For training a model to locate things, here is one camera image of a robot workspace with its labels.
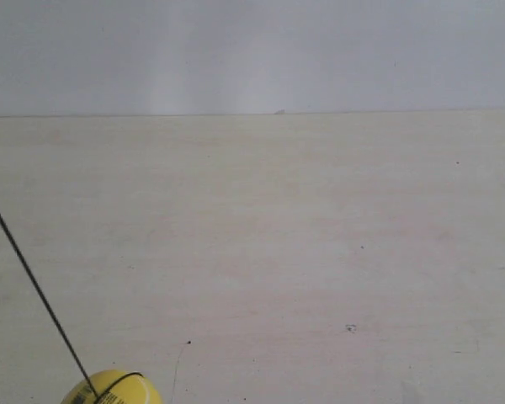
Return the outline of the yellow tennis ball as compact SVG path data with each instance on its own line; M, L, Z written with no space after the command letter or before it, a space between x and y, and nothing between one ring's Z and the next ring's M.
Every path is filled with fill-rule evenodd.
M62 399L61 404L163 404L155 386L140 372L108 369L82 380Z

